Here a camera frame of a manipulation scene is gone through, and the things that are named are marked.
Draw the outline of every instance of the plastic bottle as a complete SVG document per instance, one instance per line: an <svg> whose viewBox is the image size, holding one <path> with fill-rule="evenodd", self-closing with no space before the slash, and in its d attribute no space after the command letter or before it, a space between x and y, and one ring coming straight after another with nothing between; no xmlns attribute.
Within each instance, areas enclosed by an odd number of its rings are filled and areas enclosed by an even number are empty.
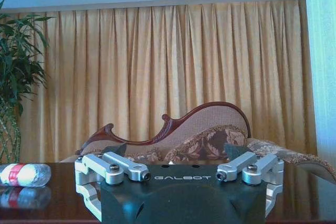
<svg viewBox="0 0 336 224"><path fill-rule="evenodd" d="M47 184L50 177L50 167L45 164L0 165L1 185L39 187Z"/></svg>
<svg viewBox="0 0 336 224"><path fill-rule="evenodd" d="M44 209L50 202L47 187L0 187L0 208Z"/></svg>

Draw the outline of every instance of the hex bolt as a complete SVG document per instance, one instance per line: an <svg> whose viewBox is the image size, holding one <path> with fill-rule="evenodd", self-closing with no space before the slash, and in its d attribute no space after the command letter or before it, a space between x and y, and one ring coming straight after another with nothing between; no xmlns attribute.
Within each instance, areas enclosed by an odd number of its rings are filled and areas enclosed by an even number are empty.
<svg viewBox="0 0 336 224"><path fill-rule="evenodd" d="M249 172L256 172L258 167L255 164L247 166Z"/></svg>
<svg viewBox="0 0 336 224"><path fill-rule="evenodd" d="M112 172L119 171L119 165L118 164L112 164L112 165L110 165L110 170Z"/></svg>
<svg viewBox="0 0 336 224"><path fill-rule="evenodd" d="M151 174L150 173L145 173L142 175L142 180L143 181L148 181L151 179Z"/></svg>
<svg viewBox="0 0 336 224"><path fill-rule="evenodd" d="M218 173L216 174L216 178L217 178L219 181L223 181L223 180L226 179L226 174L223 173L223 172L218 172Z"/></svg>

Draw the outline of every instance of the patterned cushion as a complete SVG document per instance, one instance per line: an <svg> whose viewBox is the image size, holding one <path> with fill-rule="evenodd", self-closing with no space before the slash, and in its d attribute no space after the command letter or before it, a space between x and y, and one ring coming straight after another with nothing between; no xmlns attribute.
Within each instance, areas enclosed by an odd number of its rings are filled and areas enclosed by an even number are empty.
<svg viewBox="0 0 336 224"><path fill-rule="evenodd" d="M102 151L107 147L117 147L119 145L121 145L121 143L117 143L111 140L94 141L92 143L89 143L80 153L80 155L84 156L91 153L99 154L102 153ZM125 157L137 163L148 163L163 160L162 153L157 147L153 147L144 153L139 152L126 154Z"/></svg>
<svg viewBox="0 0 336 224"><path fill-rule="evenodd" d="M246 134L233 125L217 125L191 136L184 143L170 150L164 160L176 162L221 159L227 161L225 143L244 146Z"/></svg>
<svg viewBox="0 0 336 224"><path fill-rule="evenodd" d="M146 153L143 153L143 154L133 153L133 154L128 154L125 157L127 157L128 159L136 163L148 163L148 162L162 161L161 151L156 147L148 150Z"/></svg>
<svg viewBox="0 0 336 224"><path fill-rule="evenodd" d="M311 154L302 154L286 149L271 141L248 139L248 145L254 153L265 156L272 153L282 160L303 167L304 169L336 184L336 170L327 162Z"/></svg>

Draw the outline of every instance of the dark wooden table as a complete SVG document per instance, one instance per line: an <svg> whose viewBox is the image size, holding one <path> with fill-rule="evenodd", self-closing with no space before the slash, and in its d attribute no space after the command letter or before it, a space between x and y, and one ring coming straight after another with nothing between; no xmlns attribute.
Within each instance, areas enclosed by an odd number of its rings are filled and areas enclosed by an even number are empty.
<svg viewBox="0 0 336 224"><path fill-rule="evenodd" d="M0 208L0 223L99 223L75 191L74 164L49 165L49 204L35 210ZM336 185L288 164L283 184L266 223L336 223Z"/></svg>

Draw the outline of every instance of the curtain fold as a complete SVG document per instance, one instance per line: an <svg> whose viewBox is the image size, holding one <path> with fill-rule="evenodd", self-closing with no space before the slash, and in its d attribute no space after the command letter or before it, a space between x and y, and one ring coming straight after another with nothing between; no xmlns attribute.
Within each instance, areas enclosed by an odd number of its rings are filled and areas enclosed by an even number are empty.
<svg viewBox="0 0 336 224"><path fill-rule="evenodd" d="M144 141L162 114L210 101L240 107L253 137L316 154L305 0L43 15L49 77L24 101L22 161L66 158L110 122Z"/></svg>

